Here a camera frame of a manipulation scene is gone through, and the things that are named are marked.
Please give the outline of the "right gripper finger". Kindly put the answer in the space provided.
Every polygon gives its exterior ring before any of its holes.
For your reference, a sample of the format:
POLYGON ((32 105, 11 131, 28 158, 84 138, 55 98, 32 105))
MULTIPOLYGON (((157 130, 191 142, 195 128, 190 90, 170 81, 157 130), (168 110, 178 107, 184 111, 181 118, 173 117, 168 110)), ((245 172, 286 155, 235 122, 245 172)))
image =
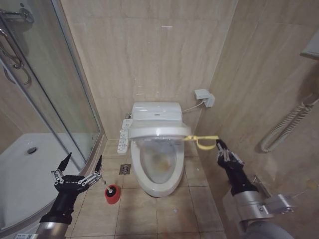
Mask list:
POLYGON ((240 159, 240 157, 236 153, 228 149, 227 147, 224 148, 224 161, 227 163, 232 163, 238 167, 244 166, 244 162, 240 159))
POLYGON ((216 146, 218 148, 217 160, 221 160, 224 162, 230 161, 229 149, 224 141, 218 139, 216 141, 216 146))

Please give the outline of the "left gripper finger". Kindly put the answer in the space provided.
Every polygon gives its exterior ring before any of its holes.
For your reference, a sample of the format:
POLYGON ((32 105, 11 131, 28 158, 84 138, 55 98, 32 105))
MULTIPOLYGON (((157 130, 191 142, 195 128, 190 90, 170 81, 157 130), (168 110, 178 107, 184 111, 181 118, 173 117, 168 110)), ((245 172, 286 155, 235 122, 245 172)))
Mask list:
POLYGON ((72 153, 70 152, 59 164, 56 170, 51 171, 51 176, 53 179, 54 185, 63 184, 64 183, 64 175, 63 172, 66 169, 69 160, 71 158, 72 153))
POLYGON ((101 168, 102 168, 102 155, 100 155, 100 158, 96 164, 94 172, 86 176, 84 179, 82 179, 82 186, 88 185, 90 187, 94 185, 95 183, 97 183, 102 178, 101 168))

